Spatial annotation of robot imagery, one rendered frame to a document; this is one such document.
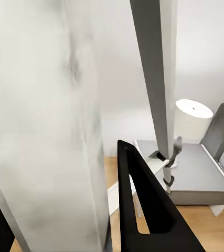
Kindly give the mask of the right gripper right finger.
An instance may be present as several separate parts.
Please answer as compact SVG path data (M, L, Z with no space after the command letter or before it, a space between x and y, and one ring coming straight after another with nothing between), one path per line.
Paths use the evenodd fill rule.
M121 252L206 252L136 146L118 140ZM138 232L130 175L150 234Z

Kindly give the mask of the camera tripod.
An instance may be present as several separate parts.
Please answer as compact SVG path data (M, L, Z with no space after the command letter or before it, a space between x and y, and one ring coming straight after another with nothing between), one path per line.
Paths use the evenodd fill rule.
M130 4L158 146L145 162L171 195L178 0ZM0 209L23 252L113 252L94 52L90 0L0 0Z

